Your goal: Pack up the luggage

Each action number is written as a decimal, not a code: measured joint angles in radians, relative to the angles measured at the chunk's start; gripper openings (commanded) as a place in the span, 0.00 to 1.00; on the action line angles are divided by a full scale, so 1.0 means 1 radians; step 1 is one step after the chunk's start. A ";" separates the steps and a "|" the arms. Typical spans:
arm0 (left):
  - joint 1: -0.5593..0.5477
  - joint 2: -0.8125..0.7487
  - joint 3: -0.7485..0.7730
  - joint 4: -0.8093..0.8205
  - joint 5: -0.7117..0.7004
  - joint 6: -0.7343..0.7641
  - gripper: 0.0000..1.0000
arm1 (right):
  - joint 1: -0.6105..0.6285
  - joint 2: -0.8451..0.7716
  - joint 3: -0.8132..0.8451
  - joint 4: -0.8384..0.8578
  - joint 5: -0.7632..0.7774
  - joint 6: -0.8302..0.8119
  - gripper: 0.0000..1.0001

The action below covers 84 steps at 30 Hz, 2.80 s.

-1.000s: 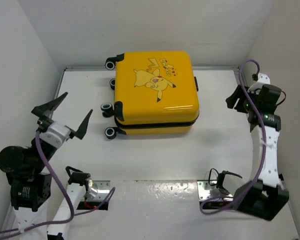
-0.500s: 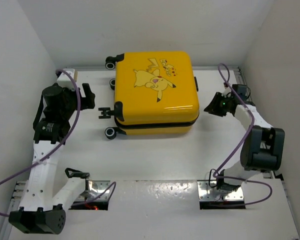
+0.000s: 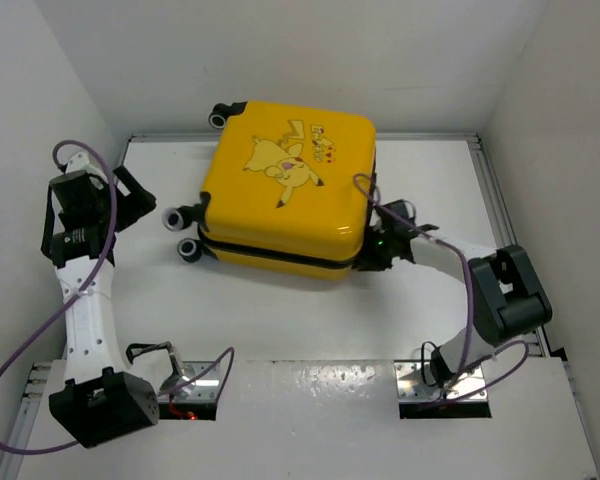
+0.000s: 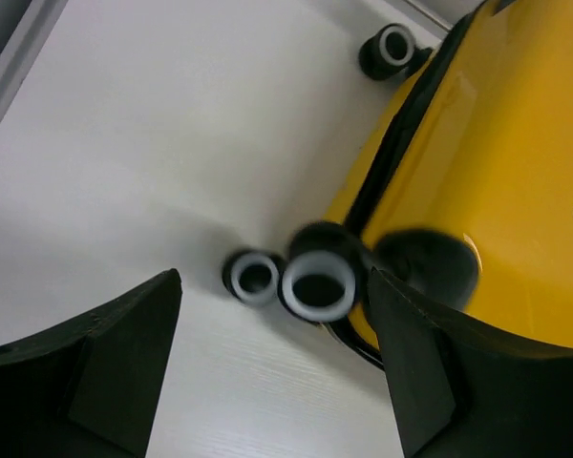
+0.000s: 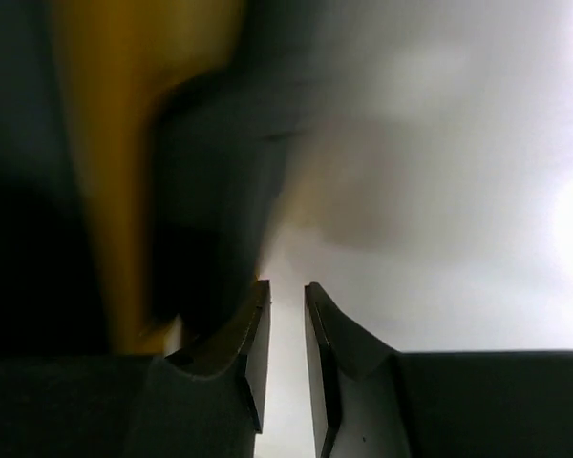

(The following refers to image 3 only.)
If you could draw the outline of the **yellow suitcase with dark lining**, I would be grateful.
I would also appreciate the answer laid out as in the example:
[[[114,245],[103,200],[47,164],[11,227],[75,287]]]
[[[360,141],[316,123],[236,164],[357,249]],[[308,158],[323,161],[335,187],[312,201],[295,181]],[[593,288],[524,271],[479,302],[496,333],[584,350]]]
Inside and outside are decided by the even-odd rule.
[[[198,200],[162,215],[170,231],[196,228],[181,258],[326,280],[353,270],[371,218],[354,178],[375,172],[372,121],[249,100],[214,105],[208,122],[221,135]]]

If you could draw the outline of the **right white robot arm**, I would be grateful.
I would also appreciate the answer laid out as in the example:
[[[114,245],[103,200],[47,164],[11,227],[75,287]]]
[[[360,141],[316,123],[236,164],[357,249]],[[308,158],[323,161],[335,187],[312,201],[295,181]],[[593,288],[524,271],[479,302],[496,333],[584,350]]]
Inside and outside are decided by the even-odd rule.
[[[465,326],[433,348],[425,381],[442,388],[508,341],[551,321],[552,305],[521,246],[494,249],[453,243],[434,225],[418,226],[404,200],[376,205],[374,210],[378,221],[365,229],[355,270],[380,272],[400,259],[454,278],[466,289]]]

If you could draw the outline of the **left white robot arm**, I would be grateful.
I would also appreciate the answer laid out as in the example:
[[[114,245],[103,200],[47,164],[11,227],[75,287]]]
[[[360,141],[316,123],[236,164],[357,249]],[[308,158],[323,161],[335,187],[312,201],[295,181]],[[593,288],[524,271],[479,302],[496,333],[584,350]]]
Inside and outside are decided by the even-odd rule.
[[[41,245],[68,307],[65,386],[50,395],[50,413],[85,448],[157,424],[159,392],[183,373],[170,342],[118,345],[111,300],[115,259],[105,242],[152,212],[156,199],[125,167],[113,175],[126,193],[91,167],[53,178]]]

